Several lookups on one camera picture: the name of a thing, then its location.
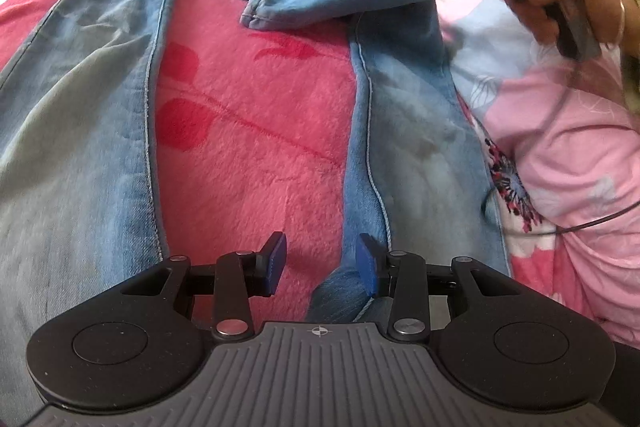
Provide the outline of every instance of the wire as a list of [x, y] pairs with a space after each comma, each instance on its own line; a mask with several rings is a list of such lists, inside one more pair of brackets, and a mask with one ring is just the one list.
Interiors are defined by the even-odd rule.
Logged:
[[[585, 14], [586, 13], [585, 0], [578, 0], [578, 1], [580, 3], [580, 8], [582, 10], [582, 13]], [[589, 31], [588, 25], [584, 25], [584, 31], [585, 31], [585, 33], [587, 33]], [[583, 34], [582, 36], [583, 36], [582, 42], [586, 42], [588, 40], [587, 39], [588, 35]], [[571, 71], [571, 73], [568, 76], [567, 83], [564, 86], [564, 92], [562, 93], [562, 96], [560, 97], [560, 99], [558, 100], [556, 105], [554, 106], [553, 110], [551, 110], [549, 115], [545, 118], [545, 121], [543, 121], [542, 125], [540, 126], [539, 132], [536, 133], [535, 136], [532, 136], [529, 139], [529, 142], [524, 146], [524, 151], [520, 155], [520, 158], [516, 161], [516, 165], [517, 165], [517, 163], [522, 162], [524, 160], [524, 158], [526, 158], [526, 156], [529, 155], [529, 153], [533, 150], [533, 148], [545, 136], [545, 133], [549, 130], [549, 128], [553, 124], [554, 120], [556, 120], [556, 118], [560, 115], [560, 112], [564, 109], [564, 106], [566, 105], [566, 102], [567, 102], [567, 100], [569, 98], [569, 95], [571, 94], [572, 89], [574, 89], [575, 84], [576, 84], [578, 78], [580, 77], [581, 73], [582, 73], [582, 63], [579, 62], [579, 61], [576, 61], [573, 70]], [[480, 213], [482, 215], [482, 219], [484, 219], [484, 222], [486, 222], [488, 225], [493, 227], [495, 230], [499, 230], [504, 235], [507, 235], [507, 236], [510, 236], [510, 237], [545, 237], [545, 236], [550, 236], [550, 235], [564, 235], [565, 233], [579, 232], [580, 230], [590, 229], [591, 227], [596, 227], [598, 225], [602, 225], [604, 223], [608, 223], [609, 221], [612, 221], [613, 219], [617, 219], [619, 217], [624, 216], [625, 214], [628, 214], [629, 212], [631, 212], [632, 210], [634, 210], [635, 208], [638, 208], [638, 206], [640, 206], [640, 200], [638, 200], [638, 201], [636, 201], [636, 203], [630, 204], [628, 207], [623, 208], [622, 210], [619, 210], [618, 212], [615, 212], [613, 214], [609, 214], [609, 216], [601, 217], [599, 219], [594, 219], [592, 221], [588, 221], [586, 223], [582, 223], [581, 225], [575, 225], [574, 227], [567, 227], [567, 228], [557, 227], [553, 232], [529, 232], [529, 233], [527, 233], [527, 232], [521, 232], [519, 230], [505, 229], [505, 227], [503, 227], [501, 224], [496, 223], [496, 222], [492, 221], [491, 219], [489, 219], [489, 216], [487, 216], [487, 213], [486, 213], [486, 206], [489, 203], [489, 201], [492, 199], [492, 197], [494, 195], [494, 192], [497, 192], [497, 190], [498, 190], [498, 188], [494, 185], [494, 187], [492, 187], [487, 192], [487, 194], [484, 197], [484, 200], [482, 200], [482, 204], [480, 206]]]

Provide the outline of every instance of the pink bedding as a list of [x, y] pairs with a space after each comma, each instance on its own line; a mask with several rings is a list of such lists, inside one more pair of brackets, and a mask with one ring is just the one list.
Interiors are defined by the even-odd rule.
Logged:
[[[0, 0], [0, 68], [57, 0]], [[177, 0], [156, 94], [162, 220], [172, 255], [211, 263], [289, 240], [254, 319], [300, 320], [340, 256], [354, 77], [343, 23], [243, 28], [241, 0]]]

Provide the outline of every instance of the blue jeans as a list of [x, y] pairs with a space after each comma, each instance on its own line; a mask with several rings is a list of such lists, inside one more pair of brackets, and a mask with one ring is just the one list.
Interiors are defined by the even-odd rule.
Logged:
[[[354, 13], [342, 261], [312, 296], [313, 322], [351, 321], [367, 304], [360, 233], [431, 264], [469, 255], [509, 271], [502, 235], [481, 216], [491, 177], [458, 103], [433, 0], [250, 0], [241, 23], [279, 30]], [[487, 214], [499, 222], [495, 201]]]
[[0, 72], [0, 416], [36, 328], [157, 263], [154, 83], [173, 0], [60, 0]]

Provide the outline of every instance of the bed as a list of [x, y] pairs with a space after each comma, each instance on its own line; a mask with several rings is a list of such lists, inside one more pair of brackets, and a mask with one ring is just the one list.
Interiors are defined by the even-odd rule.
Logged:
[[[58, 1], [0, 0], [0, 66], [20, 52]], [[572, 87], [569, 109], [516, 169], [513, 158], [520, 155], [523, 137], [536, 133], [545, 108], [562, 96], [570, 65], [554, 48], [537, 46], [500, 0], [436, 3], [467, 131], [484, 153], [482, 175], [498, 187], [492, 198], [504, 252], [498, 269], [601, 319], [615, 338], [636, 343], [640, 293], [633, 296], [629, 280], [640, 266], [638, 218], [596, 231], [553, 234], [556, 225], [572, 226], [640, 199], [630, 182], [637, 170], [632, 158], [640, 147], [638, 122], [618, 95], [616, 51], [604, 50], [587, 65], [582, 83]], [[356, 97], [348, 23], [248, 30], [238, 22], [245, 5], [242, 0], [175, 0], [158, 64], [155, 138], [150, 138], [157, 141], [159, 206], [168, 245], [162, 253], [212, 263], [230, 251], [258, 250], [271, 232], [283, 230], [289, 254], [278, 292], [270, 299], [253, 298], [252, 312], [257, 324], [299, 321], [313, 290], [340, 264], [342, 188]], [[20, 194], [7, 196], [8, 204], [10, 198]], [[479, 214], [479, 205], [472, 212]], [[28, 228], [29, 220], [23, 223]], [[611, 233], [620, 227], [625, 234]], [[530, 232], [550, 235], [527, 236]], [[444, 250], [437, 259], [426, 257], [446, 262], [462, 253], [467, 252]], [[38, 281], [38, 288], [46, 288], [44, 309], [36, 319], [26, 319], [22, 308], [29, 299], [23, 298], [20, 309], [5, 317], [7, 323], [17, 321], [24, 341], [34, 323], [153, 261], [129, 259], [110, 268], [109, 280], [67, 283], [78, 287], [69, 299], [50, 293], [64, 291], [56, 280]], [[6, 277], [27, 269], [15, 255], [3, 266]], [[56, 262], [50, 269], [64, 274], [75, 267]], [[612, 293], [611, 285], [628, 286]], [[198, 306], [196, 318], [206, 323], [207, 302]], [[16, 391], [10, 383], [3, 385], [5, 396]], [[25, 414], [2, 413], [9, 424]]]

